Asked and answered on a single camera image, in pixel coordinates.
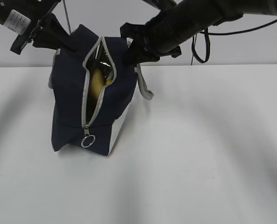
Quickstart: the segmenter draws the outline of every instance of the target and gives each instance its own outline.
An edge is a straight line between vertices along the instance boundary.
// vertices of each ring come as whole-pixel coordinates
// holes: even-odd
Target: white zipper trim
[[[113,72],[114,72],[114,78],[113,78],[113,81],[111,84],[109,85],[105,85],[102,87],[101,89],[101,92],[99,94],[99,97],[98,97],[98,101],[97,101],[97,104],[96,104],[96,107],[95,107],[95,110],[94,110],[94,113],[92,115],[92,118],[90,120],[90,122],[88,124],[86,124],[86,112],[87,112],[87,102],[88,102],[88,92],[89,92],[89,85],[90,85],[90,72],[89,70],[86,68],[86,64],[87,64],[87,61],[89,59],[89,57],[91,56],[91,54],[96,50],[97,46],[100,44],[100,42],[102,42],[103,44],[103,47],[104,47],[104,50],[110,60],[110,63],[111,63],[111,66],[112,66],[112,69],[113,69]],[[101,109],[101,106],[102,106],[102,103],[103,103],[103,98],[104,98],[104,91],[105,91],[105,88],[112,85],[116,78],[117,78],[117,69],[116,69],[116,65],[110,55],[110,52],[107,48],[107,45],[106,45],[106,41],[105,41],[105,38],[104,37],[101,37],[97,43],[94,45],[94,47],[91,49],[91,51],[88,53],[88,55],[86,56],[85,58],[85,61],[83,62],[83,67],[87,70],[87,74],[86,74],[86,80],[85,80],[85,85],[84,85],[84,90],[83,90],[83,105],[82,105],[82,126],[83,127],[89,127],[92,125],[92,123],[94,122],[94,120],[96,119],[96,117],[98,116],[99,112],[100,112],[100,109]]]
[[[86,114],[87,114],[87,101],[88,101],[88,93],[89,93],[89,85],[90,85],[90,71],[87,69],[86,65],[89,57],[93,54],[93,52],[97,49],[101,42],[101,38],[97,40],[92,49],[88,52],[84,62],[83,67],[86,69],[86,79],[84,81],[83,86],[83,102],[82,102],[82,127],[86,125]]]

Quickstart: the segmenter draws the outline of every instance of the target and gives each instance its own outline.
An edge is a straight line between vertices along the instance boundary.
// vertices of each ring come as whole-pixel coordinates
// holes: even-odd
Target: white table
[[[0,224],[277,224],[277,65],[143,67],[106,158],[51,147],[50,68],[0,68]]]

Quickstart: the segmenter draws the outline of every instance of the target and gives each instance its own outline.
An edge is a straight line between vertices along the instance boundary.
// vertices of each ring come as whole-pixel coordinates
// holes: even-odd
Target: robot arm
[[[125,63],[156,62],[167,55],[177,57],[181,55],[179,45],[195,34],[209,26],[240,19],[243,14],[277,15],[277,0],[183,0],[162,9],[143,26],[126,23],[121,36],[132,38],[133,42]]]
[[[181,55],[179,45],[209,26],[234,21],[243,14],[277,15],[277,0],[143,0],[161,12],[145,25],[126,23],[123,38],[133,42],[125,64],[156,62],[161,56]],[[19,36],[11,50],[20,54],[24,46],[75,51],[76,45],[51,13],[61,0],[0,0],[0,24]]]

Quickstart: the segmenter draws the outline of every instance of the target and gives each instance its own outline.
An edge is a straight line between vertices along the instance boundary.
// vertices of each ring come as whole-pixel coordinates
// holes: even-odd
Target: cable
[[[249,33],[249,32],[252,32],[252,31],[259,30],[259,29],[263,29],[263,28],[271,26],[271,25],[273,25],[275,23],[277,23],[277,19],[272,21],[272,22],[266,23],[266,24],[264,24],[262,26],[256,27],[256,28],[242,30],[242,31],[237,31],[237,32],[230,32],[230,33],[209,33],[208,29],[205,29],[205,31],[200,32],[200,33],[205,35],[205,41],[206,41],[206,59],[202,60],[198,56],[198,54],[196,53],[196,50],[195,50],[196,39],[194,39],[194,36],[193,36],[193,42],[192,42],[192,45],[191,45],[192,52],[193,52],[193,57],[195,57],[200,63],[206,63],[209,60],[209,58],[210,58],[210,50],[211,50],[211,46],[210,46],[211,43],[210,43],[210,38],[209,38],[210,35],[213,35],[213,36],[228,36],[228,35],[236,35],[236,34],[245,34],[245,33]]]
[[[198,34],[195,35],[194,47],[196,46],[196,40],[197,40],[197,38],[198,38]],[[194,54],[191,57],[191,65],[193,65],[193,63],[194,63]]]
[[[269,22],[267,24],[264,24],[262,26],[252,28],[252,29],[247,29],[247,30],[242,30],[242,31],[237,31],[237,32],[231,32],[231,33],[208,33],[208,34],[212,35],[212,36],[228,36],[228,35],[236,35],[236,34],[245,34],[245,33],[249,33],[249,32],[252,32],[252,31],[259,30],[259,29],[263,29],[263,28],[271,26],[275,23],[277,23],[277,19],[272,21],[272,22]]]
[[[205,29],[204,35],[205,35],[205,42],[206,42],[206,58],[205,58],[205,60],[201,59],[199,57],[199,55],[197,54],[196,50],[195,50],[195,38],[194,38],[194,36],[193,36],[193,42],[192,42],[192,45],[191,45],[191,50],[193,52],[193,56],[195,57],[196,60],[198,60],[199,63],[202,63],[202,64],[209,61],[210,53],[211,53],[211,42],[210,42],[208,28]]]
[[[69,29],[69,34],[71,34],[71,26],[70,26],[70,21],[69,21],[69,16],[68,16],[68,11],[67,11],[65,0],[63,0],[63,4],[64,4],[64,9],[65,9],[65,15],[66,15],[67,25],[68,25],[68,29]]]

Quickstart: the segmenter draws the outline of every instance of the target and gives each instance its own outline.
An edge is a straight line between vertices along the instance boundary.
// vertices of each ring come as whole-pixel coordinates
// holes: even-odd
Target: navy blue bag
[[[139,88],[146,99],[147,90],[140,67],[124,66],[128,50],[125,39],[101,37],[83,25],[71,34],[78,51],[58,49],[50,78],[55,95],[52,130],[54,151],[67,144],[109,155],[126,118],[139,77]],[[96,99],[90,98],[93,70],[107,75],[106,85]]]

